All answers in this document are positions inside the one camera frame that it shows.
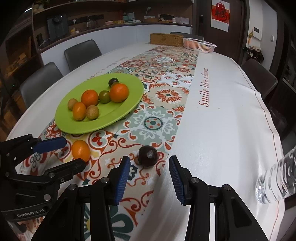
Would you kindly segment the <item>large dark plum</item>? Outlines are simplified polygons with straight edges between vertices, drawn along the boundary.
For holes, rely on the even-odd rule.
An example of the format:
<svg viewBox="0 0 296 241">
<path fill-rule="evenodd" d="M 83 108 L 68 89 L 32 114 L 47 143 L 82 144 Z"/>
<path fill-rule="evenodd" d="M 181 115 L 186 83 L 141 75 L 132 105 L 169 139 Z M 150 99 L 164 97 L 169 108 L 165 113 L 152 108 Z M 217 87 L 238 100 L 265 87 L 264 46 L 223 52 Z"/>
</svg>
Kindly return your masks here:
<svg viewBox="0 0 296 241">
<path fill-rule="evenodd" d="M 152 146 L 142 146 L 138 152 L 138 162 L 145 167 L 154 166 L 158 161 L 158 152 Z"/>
</svg>

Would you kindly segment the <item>small dark plum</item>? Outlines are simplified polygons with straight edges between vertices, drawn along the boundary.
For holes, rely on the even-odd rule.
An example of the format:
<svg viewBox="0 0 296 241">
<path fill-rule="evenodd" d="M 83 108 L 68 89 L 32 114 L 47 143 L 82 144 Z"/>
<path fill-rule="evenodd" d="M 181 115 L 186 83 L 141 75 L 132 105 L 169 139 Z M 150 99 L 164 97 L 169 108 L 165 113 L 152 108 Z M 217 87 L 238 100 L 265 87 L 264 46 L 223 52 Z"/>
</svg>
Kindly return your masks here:
<svg viewBox="0 0 296 241">
<path fill-rule="evenodd" d="M 108 82 L 109 87 L 111 88 L 112 85 L 119 83 L 117 78 L 111 78 Z"/>
</svg>

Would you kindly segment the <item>tan longan front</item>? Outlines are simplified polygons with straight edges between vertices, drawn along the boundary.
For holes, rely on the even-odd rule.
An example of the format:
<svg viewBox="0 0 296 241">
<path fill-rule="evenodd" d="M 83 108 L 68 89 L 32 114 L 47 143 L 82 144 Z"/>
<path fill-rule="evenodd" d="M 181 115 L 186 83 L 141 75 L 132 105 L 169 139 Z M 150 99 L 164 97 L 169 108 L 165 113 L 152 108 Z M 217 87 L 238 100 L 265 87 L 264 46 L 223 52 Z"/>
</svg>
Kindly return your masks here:
<svg viewBox="0 0 296 241">
<path fill-rule="evenodd" d="M 86 108 L 86 116 L 89 120 L 95 120 L 99 117 L 99 109 L 95 105 L 90 105 Z"/>
</svg>

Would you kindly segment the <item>green tomato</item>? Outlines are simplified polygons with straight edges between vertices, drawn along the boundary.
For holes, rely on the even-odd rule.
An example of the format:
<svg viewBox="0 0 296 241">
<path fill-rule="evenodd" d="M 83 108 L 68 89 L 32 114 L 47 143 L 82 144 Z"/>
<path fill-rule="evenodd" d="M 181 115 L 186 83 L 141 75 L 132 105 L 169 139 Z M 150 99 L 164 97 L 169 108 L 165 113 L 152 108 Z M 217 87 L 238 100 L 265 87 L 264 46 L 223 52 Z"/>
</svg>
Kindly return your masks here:
<svg viewBox="0 0 296 241">
<path fill-rule="evenodd" d="M 110 92 L 107 90 L 103 90 L 99 93 L 99 102 L 102 104 L 109 103 L 111 101 Z"/>
</svg>

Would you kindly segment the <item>dark chair right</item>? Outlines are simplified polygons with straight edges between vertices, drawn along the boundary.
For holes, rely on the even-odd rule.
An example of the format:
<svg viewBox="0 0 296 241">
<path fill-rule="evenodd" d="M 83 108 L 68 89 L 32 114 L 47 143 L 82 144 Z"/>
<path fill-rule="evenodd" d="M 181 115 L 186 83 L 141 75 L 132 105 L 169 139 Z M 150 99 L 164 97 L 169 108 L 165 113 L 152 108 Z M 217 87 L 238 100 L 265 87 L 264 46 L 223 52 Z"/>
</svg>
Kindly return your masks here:
<svg viewBox="0 0 296 241">
<path fill-rule="evenodd" d="M 254 59 L 248 59 L 241 68 L 256 90 L 261 94 L 263 100 L 278 84 L 277 78 Z"/>
</svg>

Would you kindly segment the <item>tan longan back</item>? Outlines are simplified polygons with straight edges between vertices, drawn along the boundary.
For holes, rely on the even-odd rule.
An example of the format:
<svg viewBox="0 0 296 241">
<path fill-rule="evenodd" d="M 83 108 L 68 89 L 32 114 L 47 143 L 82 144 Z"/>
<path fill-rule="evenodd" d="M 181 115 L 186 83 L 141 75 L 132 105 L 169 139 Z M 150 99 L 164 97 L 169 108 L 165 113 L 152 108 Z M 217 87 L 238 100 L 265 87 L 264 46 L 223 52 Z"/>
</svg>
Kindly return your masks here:
<svg viewBox="0 0 296 241">
<path fill-rule="evenodd" d="M 70 99 L 70 100 L 68 101 L 68 103 L 67 103 L 67 107 L 68 107 L 68 109 L 69 109 L 69 110 L 72 110 L 73 107 L 74 107 L 74 105 L 75 105 L 77 102 L 78 102 L 78 100 L 75 99 L 75 98 Z"/>
</svg>

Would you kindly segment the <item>clear plastic fruit container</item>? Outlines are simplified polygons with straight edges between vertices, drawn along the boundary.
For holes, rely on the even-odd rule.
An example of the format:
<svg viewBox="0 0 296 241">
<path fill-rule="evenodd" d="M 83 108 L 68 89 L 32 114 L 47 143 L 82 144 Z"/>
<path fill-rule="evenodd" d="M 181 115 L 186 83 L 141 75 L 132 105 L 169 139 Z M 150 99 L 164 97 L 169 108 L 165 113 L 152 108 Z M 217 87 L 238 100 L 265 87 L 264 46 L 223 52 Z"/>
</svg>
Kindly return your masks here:
<svg viewBox="0 0 296 241">
<path fill-rule="evenodd" d="M 216 48 L 215 44 L 193 38 L 183 38 L 183 45 L 186 49 L 206 54 L 212 54 Z"/>
</svg>

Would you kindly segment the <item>white tablecloth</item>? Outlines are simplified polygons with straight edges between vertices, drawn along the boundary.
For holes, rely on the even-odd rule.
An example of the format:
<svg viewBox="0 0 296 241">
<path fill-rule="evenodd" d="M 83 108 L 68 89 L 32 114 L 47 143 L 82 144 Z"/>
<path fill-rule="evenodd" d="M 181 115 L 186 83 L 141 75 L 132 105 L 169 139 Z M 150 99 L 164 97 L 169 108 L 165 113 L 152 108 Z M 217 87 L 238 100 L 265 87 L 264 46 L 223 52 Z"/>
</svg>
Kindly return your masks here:
<svg viewBox="0 0 296 241">
<path fill-rule="evenodd" d="M 169 157 L 173 155 L 207 184 L 231 185 L 267 238 L 276 240 L 285 203 L 264 205 L 255 198 L 257 177 L 283 156 L 270 113 L 260 93 L 231 58 L 197 54 L 180 126 L 135 240 L 185 238 L 190 209 L 175 195 L 169 173 Z"/>
</svg>

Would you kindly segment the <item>clear water bottle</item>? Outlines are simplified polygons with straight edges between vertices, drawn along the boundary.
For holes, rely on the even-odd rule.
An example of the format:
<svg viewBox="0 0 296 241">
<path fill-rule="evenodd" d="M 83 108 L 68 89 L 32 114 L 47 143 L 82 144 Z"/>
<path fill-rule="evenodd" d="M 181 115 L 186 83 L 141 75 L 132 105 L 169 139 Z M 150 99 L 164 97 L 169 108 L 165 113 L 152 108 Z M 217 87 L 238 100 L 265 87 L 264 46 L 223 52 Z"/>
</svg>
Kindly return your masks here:
<svg viewBox="0 0 296 241">
<path fill-rule="evenodd" d="M 262 204 L 280 201 L 295 194 L 295 148 L 259 176 L 255 195 Z"/>
</svg>

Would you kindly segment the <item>tan longan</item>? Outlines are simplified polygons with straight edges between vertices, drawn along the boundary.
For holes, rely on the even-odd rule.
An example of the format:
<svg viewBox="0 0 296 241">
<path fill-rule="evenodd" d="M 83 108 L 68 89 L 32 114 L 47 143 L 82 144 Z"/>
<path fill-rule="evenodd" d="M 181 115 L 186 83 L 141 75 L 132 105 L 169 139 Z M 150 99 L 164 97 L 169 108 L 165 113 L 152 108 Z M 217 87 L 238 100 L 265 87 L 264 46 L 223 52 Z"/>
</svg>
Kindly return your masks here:
<svg viewBox="0 0 296 241">
<path fill-rule="evenodd" d="M 68 107 L 68 109 L 69 109 L 69 110 L 72 110 L 73 107 L 74 107 L 74 105 L 75 105 L 77 102 L 78 102 L 78 100 L 75 99 L 75 98 L 70 99 L 70 100 L 68 101 L 68 103 L 67 103 L 67 107 Z"/>
<path fill-rule="evenodd" d="M 95 120 L 99 117 L 99 109 L 95 105 L 90 105 L 86 108 L 86 116 L 89 120 Z"/>
</svg>

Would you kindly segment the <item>patterned table runner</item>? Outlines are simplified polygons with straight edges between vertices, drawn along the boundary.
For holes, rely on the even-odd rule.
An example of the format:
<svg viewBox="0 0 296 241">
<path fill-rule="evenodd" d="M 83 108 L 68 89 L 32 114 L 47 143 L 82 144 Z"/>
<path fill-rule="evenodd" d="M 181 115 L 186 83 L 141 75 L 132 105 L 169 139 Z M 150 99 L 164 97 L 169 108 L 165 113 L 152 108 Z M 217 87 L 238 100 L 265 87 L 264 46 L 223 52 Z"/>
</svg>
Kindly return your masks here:
<svg viewBox="0 0 296 241">
<path fill-rule="evenodd" d="M 17 123 L 11 138 L 31 133 L 43 140 L 65 137 L 67 145 L 46 154 L 34 154 L 17 167 L 22 174 L 41 175 L 51 166 L 73 159 L 72 145 L 85 141 L 91 151 L 84 171 L 74 177 L 79 186 L 93 184 L 119 165 L 123 156 L 131 159 L 130 173 L 122 202 L 110 209 L 116 240 L 135 240 L 142 215 L 161 178 L 180 126 L 195 74 L 198 54 L 185 48 L 143 44 L 105 54 L 64 76 L 44 92 Z M 100 130 L 69 134 L 55 122 L 55 112 L 64 96 L 93 77 L 124 73 L 136 76 L 144 85 L 138 105 L 121 120 Z M 142 146 L 158 152 L 154 166 L 138 162 Z"/>
</svg>

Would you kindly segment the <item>dark chair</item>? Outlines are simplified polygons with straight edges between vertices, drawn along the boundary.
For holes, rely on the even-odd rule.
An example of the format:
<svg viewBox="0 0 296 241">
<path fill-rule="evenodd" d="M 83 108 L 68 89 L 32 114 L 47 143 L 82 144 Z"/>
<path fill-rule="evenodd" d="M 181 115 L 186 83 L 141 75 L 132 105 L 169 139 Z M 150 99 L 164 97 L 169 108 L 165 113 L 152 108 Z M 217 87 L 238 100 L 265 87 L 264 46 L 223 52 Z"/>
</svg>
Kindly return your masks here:
<svg viewBox="0 0 296 241">
<path fill-rule="evenodd" d="M 261 94 L 263 100 L 278 84 L 277 78 L 254 59 L 248 59 L 241 68 L 256 90 Z"/>
<path fill-rule="evenodd" d="M 54 62 L 50 62 L 33 73 L 20 85 L 20 92 L 26 108 L 41 96 L 49 87 L 63 77 Z"/>
<path fill-rule="evenodd" d="M 94 40 L 88 40 L 74 45 L 64 51 L 70 71 L 102 55 Z"/>
</svg>

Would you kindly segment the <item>green plate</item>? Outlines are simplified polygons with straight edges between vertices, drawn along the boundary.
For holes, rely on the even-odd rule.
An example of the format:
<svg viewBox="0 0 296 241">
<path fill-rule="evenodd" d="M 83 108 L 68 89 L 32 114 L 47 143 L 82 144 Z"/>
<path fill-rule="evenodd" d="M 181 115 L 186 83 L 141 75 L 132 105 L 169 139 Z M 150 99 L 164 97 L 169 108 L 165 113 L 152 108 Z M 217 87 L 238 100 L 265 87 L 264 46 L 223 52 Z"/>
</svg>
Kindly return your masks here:
<svg viewBox="0 0 296 241">
<path fill-rule="evenodd" d="M 88 118 L 81 121 L 74 120 L 72 111 L 67 107 L 68 101 L 72 98 L 80 100 L 83 92 L 88 89 L 93 89 L 96 92 L 110 90 L 108 82 L 111 78 L 117 78 L 120 83 L 128 87 L 129 96 L 127 99 L 121 103 L 113 101 L 106 104 L 99 103 L 99 117 L 95 120 L 89 120 Z M 75 135 L 100 130 L 130 113 L 142 99 L 143 93 L 143 83 L 131 74 L 109 73 L 93 77 L 78 84 L 64 96 L 56 109 L 56 125 L 61 131 Z"/>
</svg>

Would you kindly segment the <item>dark chair table end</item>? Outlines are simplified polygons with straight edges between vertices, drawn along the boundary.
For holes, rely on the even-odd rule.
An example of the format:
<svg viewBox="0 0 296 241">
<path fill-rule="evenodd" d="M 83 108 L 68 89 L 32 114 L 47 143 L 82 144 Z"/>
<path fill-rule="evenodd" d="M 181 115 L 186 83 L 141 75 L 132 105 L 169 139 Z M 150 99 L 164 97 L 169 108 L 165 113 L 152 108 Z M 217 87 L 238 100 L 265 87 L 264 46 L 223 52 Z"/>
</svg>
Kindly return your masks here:
<svg viewBox="0 0 296 241">
<path fill-rule="evenodd" d="M 192 39 L 197 39 L 197 40 L 204 40 L 204 37 L 199 36 L 199 35 L 194 35 L 194 34 L 188 34 L 188 33 L 181 33 L 181 32 L 170 32 L 172 35 L 181 35 L 184 38 L 192 38 Z"/>
</svg>

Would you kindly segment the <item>red door poster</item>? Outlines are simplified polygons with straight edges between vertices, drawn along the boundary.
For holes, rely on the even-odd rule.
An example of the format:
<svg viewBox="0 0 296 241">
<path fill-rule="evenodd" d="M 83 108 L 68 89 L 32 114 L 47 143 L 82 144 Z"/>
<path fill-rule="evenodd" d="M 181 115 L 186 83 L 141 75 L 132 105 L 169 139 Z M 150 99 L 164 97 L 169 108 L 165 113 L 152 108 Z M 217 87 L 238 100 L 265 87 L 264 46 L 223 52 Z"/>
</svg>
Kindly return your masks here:
<svg viewBox="0 0 296 241">
<path fill-rule="evenodd" d="M 226 1 L 212 0 L 211 3 L 211 27 L 229 31 L 230 4 Z"/>
</svg>

